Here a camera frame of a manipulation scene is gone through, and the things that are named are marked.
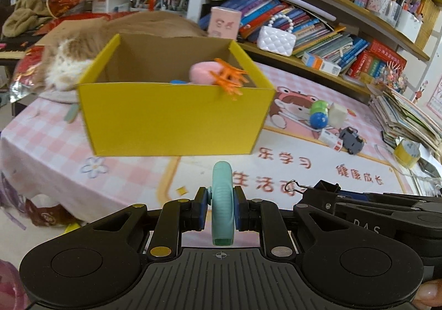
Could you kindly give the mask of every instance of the crosshair marking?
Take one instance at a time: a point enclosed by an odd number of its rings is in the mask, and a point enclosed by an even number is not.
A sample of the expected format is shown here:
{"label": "crosshair marking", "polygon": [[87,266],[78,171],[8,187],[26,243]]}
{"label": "crosshair marking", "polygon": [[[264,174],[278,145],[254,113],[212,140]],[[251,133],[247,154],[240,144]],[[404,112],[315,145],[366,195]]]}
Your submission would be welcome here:
{"label": "crosshair marking", "polygon": [[217,258],[219,258],[219,259],[224,259],[226,256],[228,256],[228,254],[226,254],[226,253],[224,253],[224,252],[219,252],[219,253],[216,253],[216,254],[214,254]]}

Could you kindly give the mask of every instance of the teal plastic wheel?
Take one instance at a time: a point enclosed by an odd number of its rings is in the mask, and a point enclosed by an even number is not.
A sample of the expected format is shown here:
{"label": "teal plastic wheel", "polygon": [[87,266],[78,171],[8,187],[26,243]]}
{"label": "teal plastic wheel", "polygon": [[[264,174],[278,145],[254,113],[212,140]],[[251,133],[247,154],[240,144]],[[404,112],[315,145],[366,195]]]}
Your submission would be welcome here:
{"label": "teal plastic wheel", "polygon": [[219,161],[214,166],[208,203],[212,206],[213,244],[215,246],[232,245],[235,234],[233,178],[231,166],[226,161]]}

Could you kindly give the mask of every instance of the yellow cardboard box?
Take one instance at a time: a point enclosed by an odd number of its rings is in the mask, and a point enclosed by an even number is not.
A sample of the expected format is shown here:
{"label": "yellow cardboard box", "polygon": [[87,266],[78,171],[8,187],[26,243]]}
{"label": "yellow cardboard box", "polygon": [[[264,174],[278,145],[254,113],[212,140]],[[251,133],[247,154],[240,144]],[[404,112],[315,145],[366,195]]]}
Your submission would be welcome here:
{"label": "yellow cardboard box", "polygon": [[[170,84],[214,58],[248,71],[236,100],[219,86]],[[116,35],[77,89],[98,156],[251,153],[275,93],[235,41],[143,34]]]}

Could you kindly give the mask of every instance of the pearl bag handle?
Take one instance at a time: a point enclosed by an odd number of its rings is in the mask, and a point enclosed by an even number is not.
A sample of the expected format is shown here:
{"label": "pearl bag handle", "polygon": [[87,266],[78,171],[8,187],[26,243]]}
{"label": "pearl bag handle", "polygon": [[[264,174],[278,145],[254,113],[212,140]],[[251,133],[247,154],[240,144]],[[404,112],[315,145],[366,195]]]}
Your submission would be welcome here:
{"label": "pearl bag handle", "polygon": [[273,23],[278,18],[285,18],[289,22],[290,27],[287,29],[287,32],[288,33],[292,33],[292,31],[293,31],[293,20],[290,17],[288,17],[287,15],[278,14],[278,15],[272,16],[272,18],[269,21],[268,27],[273,27]]}

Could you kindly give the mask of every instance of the fluffy cat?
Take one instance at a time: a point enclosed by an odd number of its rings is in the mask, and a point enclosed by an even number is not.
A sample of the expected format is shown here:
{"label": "fluffy cat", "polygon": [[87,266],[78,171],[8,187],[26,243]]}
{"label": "fluffy cat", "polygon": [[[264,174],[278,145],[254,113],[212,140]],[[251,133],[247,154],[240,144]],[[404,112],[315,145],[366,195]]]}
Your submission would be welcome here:
{"label": "fluffy cat", "polygon": [[138,12],[72,31],[46,46],[34,75],[34,88],[71,90],[91,61],[117,33],[145,33],[161,37],[206,36],[190,20],[165,11]]}

